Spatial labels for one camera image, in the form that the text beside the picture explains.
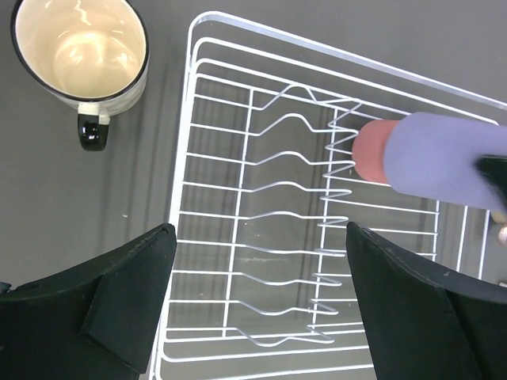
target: metal wire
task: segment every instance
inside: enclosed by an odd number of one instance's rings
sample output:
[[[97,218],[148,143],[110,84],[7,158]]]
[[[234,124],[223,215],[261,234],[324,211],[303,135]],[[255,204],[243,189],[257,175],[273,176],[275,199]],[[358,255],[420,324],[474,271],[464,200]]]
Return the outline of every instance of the metal wire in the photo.
[[[198,238],[189,235],[184,238],[178,239],[178,244],[181,249],[182,246],[187,250],[196,249],[197,247],[211,248],[225,248],[229,249],[227,258],[227,270],[201,270],[198,268],[179,268],[175,266],[172,271],[170,282],[168,286],[166,302],[162,309],[162,316],[156,341],[154,345],[154,354],[152,355],[151,362],[151,378],[163,379],[162,376],[162,363],[213,363],[222,360],[240,360],[252,359],[261,360],[270,356],[285,357],[288,355],[323,355],[326,353],[338,354],[340,352],[366,352],[368,346],[366,344],[341,344],[341,338],[344,336],[358,336],[364,339],[364,329],[360,321],[360,315],[357,314],[355,321],[341,321],[342,308],[349,309],[356,306],[355,295],[343,291],[348,285],[350,288],[351,275],[347,271],[343,272],[325,272],[325,260],[344,260],[346,251],[344,246],[334,246],[329,248],[327,242],[329,241],[331,233],[339,233],[345,228],[345,223],[349,220],[349,215],[333,215],[330,213],[332,204],[341,205],[343,207],[356,207],[358,213],[373,213],[381,211],[396,212],[400,220],[403,220],[407,215],[420,215],[421,217],[431,218],[431,230],[413,230],[410,228],[384,228],[382,226],[372,228],[383,234],[393,234],[396,236],[413,237],[413,238],[428,238],[431,240],[431,248],[418,254],[428,257],[430,260],[436,259],[436,248],[438,238],[438,226],[440,215],[440,202],[435,202],[434,208],[418,209],[410,207],[402,207],[397,205],[386,205],[381,203],[374,203],[372,199],[365,199],[364,201],[357,201],[348,199],[353,194],[349,185],[352,186],[368,186],[375,187],[379,190],[386,189],[388,186],[385,184],[375,184],[364,180],[357,179],[349,175],[350,170],[355,165],[350,159],[350,149],[346,147],[353,140],[357,134],[357,129],[348,127],[347,118],[349,116],[364,119],[365,122],[369,120],[382,119],[380,112],[390,112],[404,117],[409,115],[410,112],[399,109],[395,106],[378,104],[364,99],[347,96],[345,94],[329,91],[328,89],[319,88],[309,85],[304,82],[293,81],[288,78],[282,78],[273,74],[268,74],[262,70],[253,70],[252,68],[234,65],[233,63],[223,62],[218,59],[208,58],[201,56],[204,53],[203,46],[226,48],[233,51],[235,54],[247,54],[260,56],[266,59],[269,64],[276,65],[278,63],[292,65],[300,69],[307,70],[309,73],[319,73],[328,75],[330,78],[340,78],[346,80],[356,86],[366,86],[375,90],[380,90],[386,94],[396,95],[412,101],[420,102],[421,105],[431,105],[433,107],[445,110],[447,112],[454,112],[456,115],[473,117],[478,120],[485,120],[493,122],[493,120],[486,117],[475,115],[466,110],[458,109],[446,104],[441,104],[435,100],[421,97],[417,94],[403,92],[400,89],[394,89],[378,83],[369,82],[363,78],[356,78],[347,74],[339,73],[336,71],[328,70],[322,67],[314,66],[309,63],[300,62],[294,59],[276,55],[267,51],[260,51],[253,47],[247,47],[236,44],[230,41],[219,40],[209,36],[202,37],[197,41],[193,41],[194,28],[204,21],[219,21],[225,24],[233,25],[242,29],[248,29],[252,33],[260,33],[264,36],[270,36],[278,40],[284,40],[293,44],[310,48],[313,51],[325,52],[339,58],[347,59],[348,61],[363,64],[368,67],[374,67],[382,72],[395,74],[403,78],[408,78],[418,83],[425,83],[437,89],[449,89],[452,93],[461,91],[451,86],[441,84],[429,80],[427,78],[419,77],[417,75],[407,73],[402,70],[375,63],[369,59],[364,59],[350,53],[339,51],[333,47],[327,47],[314,41],[309,41],[304,38],[290,35],[276,29],[259,25],[251,21],[246,21],[238,17],[225,15],[223,13],[206,13],[198,17],[191,25],[189,32],[189,46],[187,53],[187,67],[185,72],[185,84],[183,93],[183,103],[180,122],[180,135],[177,142],[177,160],[176,172],[173,181],[173,193],[171,197],[170,208],[170,222],[178,227],[183,218],[190,218],[195,220],[217,220],[231,222],[231,235],[229,241],[211,241],[199,240]],[[237,73],[245,78],[258,78],[263,81],[271,81],[277,84],[278,90],[267,88],[258,84],[256,81],[243,81],[242,79],[224,78],[218,74],[209,74],[206,72],[206,67],[214,67],[226,70],[228,73]],[[202,81],[213,83],[217,86],[227,86],[234,89],[244,90],[248,93],[248,100],[241,102],[231,100],[226,97],[221,97],[216,94],[203,93],[199,90],[198,84]],[[480,97],[469,92],[458,93],[461,96],[474,98],[482,102],[490,102],[492,100]],[[258,99],[268,99],[259,105]],[[224,105],[241,109],[246,112],[245,126],[242,129],[232,129],[224,127],[223,125],[213,125],[207,120],[200,120],[197,123],[193,116],[195,112],[196,101],[205,102],[207,104]],[[253,131],[253,115],[262,112],[267,112],[280,101],[291,102],[293,105],[292,112],[286,112],[282,116],[278,116],[275,121],[269,123],[260,129],[255,128]],[[504,107],[497,101],[492,101],[494,106]],[[333,116],[325,124],[325,127],[315,126],[309,119],[298,110],[298,105],[313,105],[325,109],[333,113]],[[266,136],[270,131],[277,129],[282,123],[288,121],[297,122],[303,125],[311,134],[322,135],[327,139],[324,146],[326,157],[321,161],[312,160],[305,157],[295,150],[280,150],[275,154],[262,158],[258,161],[248,160],[249,148],[257,139]],[[200,151],[190,151],[192,136],[191,131],[209,131],[210,133],[222,133],[229,135],[237,135],[242,138],[241,157],[233,158],[229,156],[229,152],[222,152],[224,155],[207,154]],[[320,187],[303,186],[293,180],[276,180],[274,182],[262,185],[255,185],[249,188],[245,184],[245,172],[249,168],[261,168],[263,165],[270,165],[277,160],[284,158],[295,158],[300,161],[302,165],[308,165],[315,168],[322,167],[322,182],[325,183]],[[236,165],[238,167],[238,184],[237,186],[230,186],[225,184],[207,183],[206,181],[190,180],[187,173],[187,164],[189,159],[201,160],[204,162],[226,163],[228,165]],[[276,209],[266,211],[258,214],[244,215],[242,213],[242,206],[244,204],[244,197],[253,194],[265,194],[270,190],[275,189],[290,189],[293,188],[302,194],[316,195],[318,201],[321,202],[319,208],[322,212],[318,215],[304,215],[299,212],[294,212],[284,209]],[[219,212],[206,212],[194,211],[184,209],[183,194],[186,189],[198,190],[200,192],[213,192],[221,191],[235,195],[235,202],[231,213]],[[460,237],[459,257],[463,252],[463,239],[466,229],[466,212],[463,220],[463,228]],[[265,222],[271,219],[284,219],[284,220],[300,220],[304,222],[314,222],[316,227],[320,230],[318,236],[318,244],[313,249],[294,249],[287,248],[273,248],[269,246],[260,246],[252,244],[249,241],[242,241],[238,236],[238,228],[240,222]],[[487,229],[487,222],[484,225],[485,231]],[[310,257],[317,258],[316,270],[311,273],[311,279],[307,278],[294,278],[286,280],[272,280],[261,278],[258,275],[253,275],[245,271],[238,271],[234,269],[235,258],[240,249],[248,249],[253,255],[265,254],[270,257]],[[486,249],[486,232],[483,234],[482,252],[481,252],[481,269],[482,273],[484,252]],[[220,299],[210,298],[176,298],[173,294],[174,284],[181,280],[186,279],[189,283],[193,283],[193,279],[199,279],[202,276],[210,276],[213,279],[222,279],[226,284],[223,297]],[[281,307],[278,310],[264,310],[255,306],[252,302],[238,299],[238,292],[234,290],[234,282],[238,279],[251,281],[252,283],[259,284],[265,287],[265,293],[268,295],[270,289],[274,288],[291,288],[293,286],[305,287],[308,290],[308,307],[294,305],[292,307]],[[333,290],[336,297],[329,297],[329,291],[323,293],[323,290]],[[189,327],[177,327],[170,325],[170,314],[173,308],[177,305],[180,306],[222,306],[223,316],[219,322],[214,325],[194,325]],[[251,333],[243,327],[232,325],[231,314],[234,312],[232,306],[243,308],[255,314],[258,318],[266,318],[266,325],[271,321],[270,318],[279,318],[287,314],[307,315],[310,320],[302,323],[297,331],[280,331],[272,332],[266,330],[266,333]],[[318,323],[320,317],[325,317],[326,321],[330,317],[335,317],[336,322],[333,323]],[[236,346],[231,346],[230,351],[223,351],[224,343],[246,342],[249,346],[241,346],[243,351],[237,351]],[[295,347],[290,347],[291,342],[296,342]],[[214,354],[191,354],[191,351],[185,351],[183,355],[173,355],[167,353],[169,348],[177,347],[179,344],[214,344],[217,351]],[[222,378],[229,379],[254,379],[254,378],[273,378],[278,376],[292,376],[296,374],[316,374],[325,372],[339,372],[339,371],[362,371],[371,369],[371,363],[362,363],[356,365],[341,365],[334,367],[323,368],[306,368],[299,370],[277,370],[262,373],[262,365],[259,366],[259,373],[244,374],[235,377],[227,377],[225,374]]]

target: mug handle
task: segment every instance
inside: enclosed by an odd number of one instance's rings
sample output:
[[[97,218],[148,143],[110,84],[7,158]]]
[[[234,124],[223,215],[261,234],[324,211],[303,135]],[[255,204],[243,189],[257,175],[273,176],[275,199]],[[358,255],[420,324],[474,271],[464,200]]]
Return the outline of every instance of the mug handle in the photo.
[[[98,104],[81,103],[78,106],[78,136],[84,150],[105,149],[109,133],[109,116],[100,114]]]

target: white wire dish rack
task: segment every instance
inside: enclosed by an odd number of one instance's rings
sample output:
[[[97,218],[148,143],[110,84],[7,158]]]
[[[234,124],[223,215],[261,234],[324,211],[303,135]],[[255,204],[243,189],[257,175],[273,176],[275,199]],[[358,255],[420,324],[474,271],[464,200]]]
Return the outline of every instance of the white wire dish rack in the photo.
[[[362,181],[350,147],[369,120],[416,110],[494,123],[437,102],[437,93],[505,107],[252,21],[199,16],[189,30],[170,209],[178,254],[151,378],[375,378],[346,222],[438,260],[444,205]],[[458,269],[476,212],[460,210]],[[481,217],[479,277],[489,215]]]

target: pink cap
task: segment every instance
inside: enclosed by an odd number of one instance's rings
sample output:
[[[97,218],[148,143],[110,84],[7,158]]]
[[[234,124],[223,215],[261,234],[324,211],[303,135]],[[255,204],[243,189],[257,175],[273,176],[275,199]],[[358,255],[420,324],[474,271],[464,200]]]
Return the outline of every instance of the pink cap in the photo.
[[[397,120],[373,120],[361,128],[352,146],[357,174],[366,181],[387,184],[383,152]]]

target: black mug handle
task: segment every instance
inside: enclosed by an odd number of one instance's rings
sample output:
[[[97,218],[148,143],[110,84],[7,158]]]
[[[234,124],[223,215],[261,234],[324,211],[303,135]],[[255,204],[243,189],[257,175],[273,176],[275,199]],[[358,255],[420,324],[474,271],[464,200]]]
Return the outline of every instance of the black mug handle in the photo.
[[[96,115],[78,114],[79,142],[84,150],[101,151],[108,142],[109,124],[100,123]]]

